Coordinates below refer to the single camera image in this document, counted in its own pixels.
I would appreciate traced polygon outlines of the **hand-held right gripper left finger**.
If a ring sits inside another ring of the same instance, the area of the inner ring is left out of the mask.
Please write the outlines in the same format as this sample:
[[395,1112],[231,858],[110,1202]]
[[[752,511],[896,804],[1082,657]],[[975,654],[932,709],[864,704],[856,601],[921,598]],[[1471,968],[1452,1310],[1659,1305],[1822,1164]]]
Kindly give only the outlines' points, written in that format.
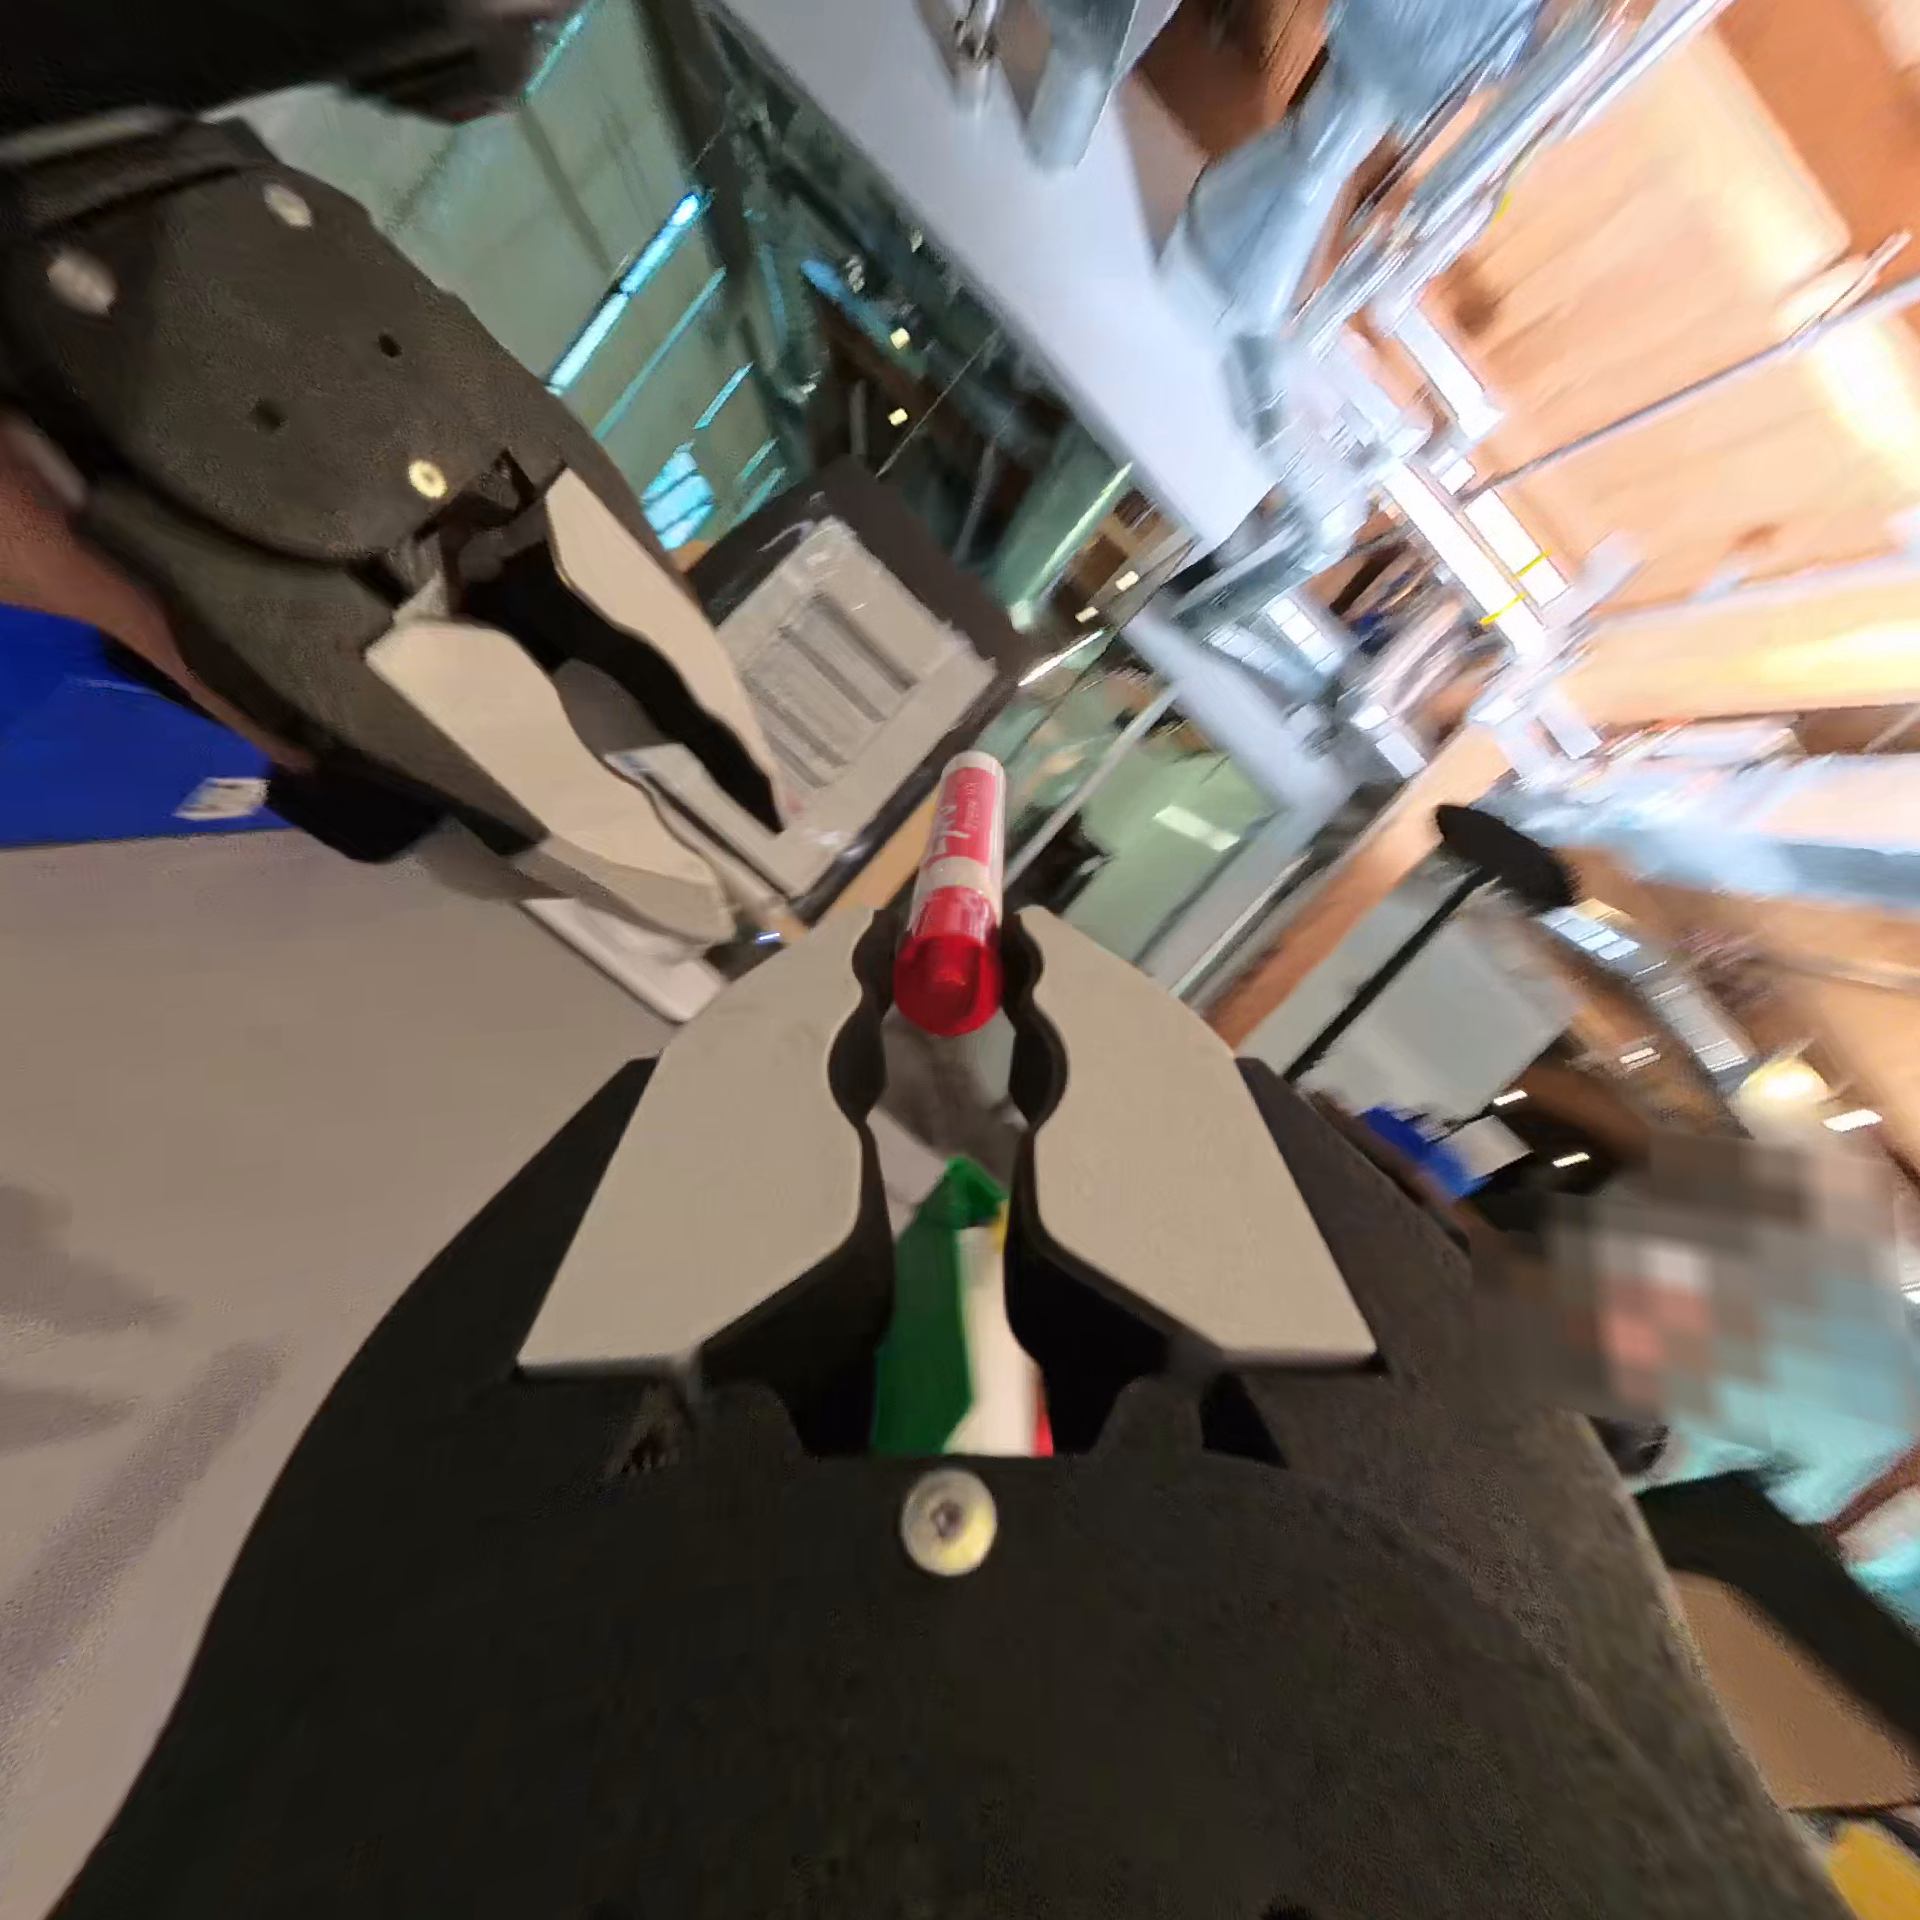
[[870,1117],[892,926],[830,917],[651,1063],[520,1345],[531,1375],[834,1381],[894,1296]]

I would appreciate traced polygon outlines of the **cardboard box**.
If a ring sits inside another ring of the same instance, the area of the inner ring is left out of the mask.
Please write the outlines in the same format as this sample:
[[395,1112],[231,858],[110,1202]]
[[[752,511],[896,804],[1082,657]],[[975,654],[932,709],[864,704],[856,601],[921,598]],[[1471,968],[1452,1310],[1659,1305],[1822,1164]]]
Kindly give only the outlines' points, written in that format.
[[1710,1574],[1672,1574],[1700,1670],[1760,1768],[1796,1814],[1916,1810],[1916,1746],[1801,1649],[1760,1606]]

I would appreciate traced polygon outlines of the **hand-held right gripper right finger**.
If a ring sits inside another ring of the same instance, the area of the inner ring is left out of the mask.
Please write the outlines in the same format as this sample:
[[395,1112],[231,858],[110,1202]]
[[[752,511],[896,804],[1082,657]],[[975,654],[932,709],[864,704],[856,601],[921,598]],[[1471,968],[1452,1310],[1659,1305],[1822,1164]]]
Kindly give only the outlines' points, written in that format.
[[1038,1249],[1159,1335],[1225,1359],[1376,1358],[1232,1049],[1072,922],[1003,932],[1011,1097]]

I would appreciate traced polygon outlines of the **red whiteboard marker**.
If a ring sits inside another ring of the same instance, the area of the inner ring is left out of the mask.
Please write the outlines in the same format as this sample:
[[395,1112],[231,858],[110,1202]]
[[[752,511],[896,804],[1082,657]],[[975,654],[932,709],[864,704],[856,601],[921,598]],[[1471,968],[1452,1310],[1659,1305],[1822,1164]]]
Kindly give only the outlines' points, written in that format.
[[1001,1008],[1006,770],[954,756],[936,791],[894,964],[900,1018],[939,1039],[977,1032]]

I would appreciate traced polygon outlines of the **person's left hand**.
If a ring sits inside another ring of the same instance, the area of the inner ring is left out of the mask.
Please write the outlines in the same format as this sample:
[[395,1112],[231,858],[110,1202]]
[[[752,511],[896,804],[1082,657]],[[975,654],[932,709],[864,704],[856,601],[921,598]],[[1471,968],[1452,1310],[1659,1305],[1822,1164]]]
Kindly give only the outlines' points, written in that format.
[[2,417],[2,598],[15,608],[71,616],[116,641],[183,693],[187,704],[263,750],[279,768],[316,761],[248,720],[183,657],[161,601],[79,527],[88,503],[71,461],[24,415]]

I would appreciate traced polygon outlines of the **blue plastic bin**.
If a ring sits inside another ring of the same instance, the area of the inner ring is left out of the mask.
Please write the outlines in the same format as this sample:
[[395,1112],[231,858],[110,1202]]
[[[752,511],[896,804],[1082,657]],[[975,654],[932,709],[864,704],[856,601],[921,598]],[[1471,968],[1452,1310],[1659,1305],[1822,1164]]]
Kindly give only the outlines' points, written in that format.
[[95,629],[2,608],[2,850],[279,832],[270,758]]

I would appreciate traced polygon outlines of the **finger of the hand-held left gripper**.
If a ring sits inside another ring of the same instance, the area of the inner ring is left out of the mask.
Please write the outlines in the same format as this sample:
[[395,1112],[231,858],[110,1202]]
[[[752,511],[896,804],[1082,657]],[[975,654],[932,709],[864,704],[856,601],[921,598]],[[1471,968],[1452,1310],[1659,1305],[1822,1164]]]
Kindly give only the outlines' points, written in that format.
[[545,666],[608,678],[758,824],[784,826],[777,761],[716,626],[580,472],[494,532],[492,621]]
[[368,649],[368,669],[532,817],[535,842],[515,857],[521,873],[694,948],[736,930],[713,866],[590,750],[552,678],[508,632],[409,620]]

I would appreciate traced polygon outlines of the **green plastic bin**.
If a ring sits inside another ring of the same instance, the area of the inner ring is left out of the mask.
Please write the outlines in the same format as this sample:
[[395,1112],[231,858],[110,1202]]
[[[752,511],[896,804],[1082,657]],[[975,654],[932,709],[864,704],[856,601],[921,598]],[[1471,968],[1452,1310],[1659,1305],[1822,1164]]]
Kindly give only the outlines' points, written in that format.
[[876,1354],[876,1456],[1049,1456],[1040,1367],[1006,1303],[1011,1197],[952,1159],[896,1238],[894,1317]]

